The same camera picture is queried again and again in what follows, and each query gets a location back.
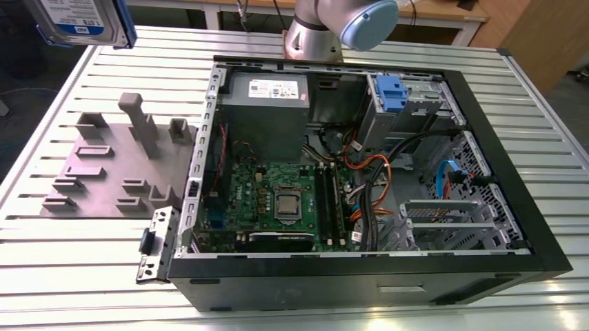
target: aluminum workbench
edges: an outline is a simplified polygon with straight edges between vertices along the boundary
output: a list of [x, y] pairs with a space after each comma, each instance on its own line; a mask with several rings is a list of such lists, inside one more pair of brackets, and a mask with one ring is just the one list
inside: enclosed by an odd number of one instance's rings
[[574, 271], [467, 306], [200, 313], [172, 285], [135, 285], [148, 220], [44, 219], [81, 112], [128, 123], [121, 92], [165, 124], [203, 112], [215, 54], [280, 57], [282, 38], [137, 27], [132, 50], [89, 47], [0, 187], [0, 325], [165, 330], [579, 330], [589, 328], [589, 158], [510, 57], [482, 48], [383, 43], [350, 63], [463, 72]]

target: wooden table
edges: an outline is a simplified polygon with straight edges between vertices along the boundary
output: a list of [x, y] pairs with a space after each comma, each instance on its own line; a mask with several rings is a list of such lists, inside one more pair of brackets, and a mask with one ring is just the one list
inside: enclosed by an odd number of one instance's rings
[[[417, 26], [433, 26], [439, 28], [454, 28], [459, 32], [451, 42], [453, 46], [467, 46], [474, 37], [478, 27], [487, 21], [489, 15], [479, 5], [473, 11], [459, 9], [455, 1], [449, 0], [414, 0], [417, 9]], [[280, 13], [284, 16], [295, 14], [296, 0], [276, 0]], [[236, 12], [235, 0], [128, 0], [132, 6], [152, 6], [165, 8], [183, 8], [201, 10], [206, 15], [207, 28], [220, 29], [220, 12]], [[272, 0], [250, 0], [248, 13], [276, 14]], [[399, 10], [399, 24], [409, 25], [413, 16], [413, 7], [407, 5]]]

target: sticker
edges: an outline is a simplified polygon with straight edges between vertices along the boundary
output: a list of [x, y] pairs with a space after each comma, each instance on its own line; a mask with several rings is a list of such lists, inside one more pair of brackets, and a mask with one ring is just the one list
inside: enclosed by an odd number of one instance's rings
[[298, 99], [296, 81], [267, 81], [254, 79], [250, 81], [250, 98]]
[[478, 22], [485, 22], [487, 19], [485, 19], [483, 17], [477, 17], [477, 16], [465, 16], [463, 17], [465, 21], [478, 21]]
[[351, 232], [351, 241], [354, 243], [359, 243], [362, 241], [362, 233], [360, 232], [356, 232], [356, 231]]
[[350, 142], [351, 147], [356, 150], [356, 152], [359, 152], [359, 150], [362, 150], [362, 145], [359, 144], [358, 141], [352, 140]]
[[75, 34], [100, 34], [104, 30], [93, 0], [40, 0], [53, 23]]

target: power supply label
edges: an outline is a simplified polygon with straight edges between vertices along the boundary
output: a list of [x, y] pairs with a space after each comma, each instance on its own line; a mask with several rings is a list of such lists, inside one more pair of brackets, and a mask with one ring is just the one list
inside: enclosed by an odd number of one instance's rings
[[268, 81], [254, 79], [250, 81], [250, 98], [298, 99], [296, 81]]
[[101, 34], [104, 24], [93, 0], [40, 0], [59, 28], [73, 34]]

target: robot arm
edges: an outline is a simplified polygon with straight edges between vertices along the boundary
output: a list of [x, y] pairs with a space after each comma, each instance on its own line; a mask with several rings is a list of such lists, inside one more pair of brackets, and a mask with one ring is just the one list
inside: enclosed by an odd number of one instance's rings
[[342, 44], [370, 50], [390, 35], [396, 21], [394, 0], [298, 0], [286, 54], [292, 59], [338, 61]]
[[[137, 38], [124, 0], [25, 0], [47, 43], [132, 48]], [[368, 50], [398, 20], [395, 0], [298, 0], [286, 37], [292, 59], [338, 61], [342, 43]]]

